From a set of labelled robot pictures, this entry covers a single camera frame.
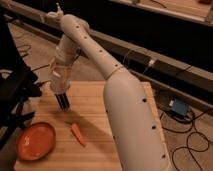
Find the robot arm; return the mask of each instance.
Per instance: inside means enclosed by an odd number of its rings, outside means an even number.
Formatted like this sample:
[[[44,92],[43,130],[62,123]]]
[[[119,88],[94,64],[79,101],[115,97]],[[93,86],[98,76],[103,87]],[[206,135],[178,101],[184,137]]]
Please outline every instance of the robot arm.
[[[104,103],[123,170],[171,171],[140,81],[90,37],[85,21],[65,15],[61,28],[64,35],[56,49],[52,91],[63,94],[69,88],[65,75],[80,47],[106,79]]]

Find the terracotta plate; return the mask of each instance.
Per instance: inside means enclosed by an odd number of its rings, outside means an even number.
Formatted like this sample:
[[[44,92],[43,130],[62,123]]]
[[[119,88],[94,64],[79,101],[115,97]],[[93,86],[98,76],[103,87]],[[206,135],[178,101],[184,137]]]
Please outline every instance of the terracotta plate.
[[[55,145],[55,129],[46,122],[38,122],[27,127],[16,145],[21,160],[37,160],[50,152]]]

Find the table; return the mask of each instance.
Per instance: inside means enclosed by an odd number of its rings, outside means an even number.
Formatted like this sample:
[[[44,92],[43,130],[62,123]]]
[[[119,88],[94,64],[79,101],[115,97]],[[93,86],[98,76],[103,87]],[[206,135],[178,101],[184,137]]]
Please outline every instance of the table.
[[[132,3],[133,0],[117,1]],[[165,6],[166,9],[174,12],[190,14],[202,18],[206,18],[211,8],[210,4],[201,4],[198,0],[136,0],[136,2],[138,2],[138,5],[150,5],[159,8],[163,8],[163,6]]]
[[[16,171],[121,171],[112,133],[105,113],[103,87],[105,82],[72,82],[67,93],[71,108],[62,111],[56,98],[45,85],[33,123],[45,121],[55,127],[56,146],[39,161],[17,159]],[[143,82],[161,139],[165,143],[150,83]],[[82,147],[70,132],[66,121],[76,122],[87,146]]]

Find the black cable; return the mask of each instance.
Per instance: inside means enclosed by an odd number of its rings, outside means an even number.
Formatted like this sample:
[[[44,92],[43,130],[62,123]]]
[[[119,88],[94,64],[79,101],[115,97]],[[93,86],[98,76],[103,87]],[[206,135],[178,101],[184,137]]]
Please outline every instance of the black cable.
[[[199,168],[201,171],[203,171],[202,166],[200,165],[199,161],[198,161],[198,160],[196,159],[196,157],[194,156],[193,152],[197,152],[197,153],[206,152],[206,151],[210,148],[210,145],[213,145],[213,142],[211,142],[205,134],[203,134],[202,132],[198,131],[198,129],[197,129],[197,127],[196,127],[196,121],[197,121],[198,118],[200,118],[201,116],[203,116],[204,114],[206,114],[207,112],[209,112],[209,111],[211,111],[211,110],[213,110],[213,108],[207,109],[206,111],[204,111],[204,112],[200,113],[199,115],[195,116],[195,112],[194,112],[192,109],[190,109],[189,112],[192,114],[192,118],[191,118],[191,120],[190,120],[191,127],[190,127],[188,130],[186,130],[186,131],[176,131],[176,130],[171,130],[171,129],[166,128],[166,130],[168,130],[168,131],[170,131],[170,132],[173,132],[173,133],[184,133],[184,132],[187,133],[187,132],[191,131],[192,128],[194,128],[194,130],[195,130],[194,132],[191,132],[191,133],[187,136],[187,139],[186,139],[186,146],[178,147],[178,148],[176,148],[176,149],[172,152],[172,163],[173,163],[173,165],[174,165],[174,167],[175,167],[175,169],[176,169],[177,171],[179,171],[180,169],[178,168],[177,164],[175,163],[175,153],[176,153],[177,151],[181,150],[181,149],[187,149],[188,153],[190,154],[190,156],[192,157],[192,159],[195,161],[195,163],[196,163],[196,165],[198,166],[198,168]],[[165,114],[165,112],[163,112],[163,113],[161,114],[160,119],[163,118],[164,114]],[[190,144],[189,144],[190,139],[191,139],[191,137],[192,137],[193,135],[196,135],[196,134],[199,135],[203,140],[205,140],[205,141],[207,142],[207,146],[206,146],[205,148],[203,148],[203,149],[195,149],[195,148],[192,148],[192,147],[190,146]]]
[[[21,39],[26,33],[21,33],[20,36],[13,36],[13,39]]]
[[[43,69],[43,68],[46,68],[46,67],[49,67],[49,66],[50,66],[49,64],[48,65],[43,65],[43,66],[40,66],[38,68],[33,69],[32,71],[34,72],[34,71],[37,71],[39,69]]]
[[[190,68],[192,68],[192,67],[193,67],[193,65],[189,65],[189,66],[186,67],[185,69],[182,69],[182,70],[176,72],[176,73],[173,75],[173,77],[174,77],[174,78],[177,78],[178,75],[180,75],[181,73],[184,73],[184,72],[188,71],[188,70],[189,70]],[[171,88],[172,88],[172,87],[169,86],[169,87],[166,88],[166,89],[157,90],[156,93],[155,93],[155,95],[158,96],[158,95],[160,95],[162,92],[169,92],[169,90],[170,90]]]
[[[160,6],[162,6],[163,8],[167,8],[166,5],[164,5],[164,4],[161,3],[161,2],[158,2],[158,1],[156,1],[156,0],[150,0],[150,1],[156,3],[156,4],[160,5]]]
[[[188,113],[191,113],[191,117],[189,117],[188,115],[187,116],[185,116],[185,117],[182,117],[182,118],[180,118],[180,117],[178,117],[178,116],[175,116],[174,114],[170,114],[170,113],[168,113],[168,112],[166,112],[166,111],[164,111],[165,112],[165,114],[167,114],[170,118],[172,118],[173,120],[175,120],[175,121],[177,121],[178,123],[181,123],[181,124],[191,124],[192,123],[192,121],[195,119],[195,113],[194,112],[192,112],[192,111],[188,111]]]
[[[30,44],[23,44],[21,46],[17,46],[17,49],[21,55],[22,58],[28,56],[28,51],[31,49],[31,45]]]
[[[81,56],[81,54],[82,54],[82,50],[79,49],[78,52],[77,52],[76,57],[74,58],[74,62]]]
[[[163,116],[164,116],[165,113],[166,113],[165,111],[163,111],[163,112],[161,113],[160,119],[163,118]],[[193,123],[190,123],[190,124],[191,124],[191,126],[190,126],[188,129],[184,130],[184,131],[178,131],[178,130],[170,129],[170,128],[167,128],[167,127],[164,127],[164,126],[162,126],[162,128],[163,128],[164,130],[169,131],[169,132],[172,132],[172,133],[176,133],[176,134],[186,134],[186,133],[190,132],[190,131],[192,130],[192,128],[193,128]]]
[[[39,81],[39,82],[37,82],[35,85],[36,86],[38,86],[38,87],[42,87],[44,84],[46,84],[46,83],[48,83],[48,82],[50,82],[51,80],[47,80],[47,81]]]

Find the carrot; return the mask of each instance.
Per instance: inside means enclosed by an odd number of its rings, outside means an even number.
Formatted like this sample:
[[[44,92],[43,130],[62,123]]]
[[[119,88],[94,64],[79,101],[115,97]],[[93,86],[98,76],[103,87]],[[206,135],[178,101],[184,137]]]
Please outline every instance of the carrot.
[[[83,145],[84,147],[86,146],[86,141],[78,127],[78,125],[76,123],[73,123],[71,125],[71,132],[73,133],[73,135],[76,137],[76,139],[79,141],[79,143],[81,145]]]

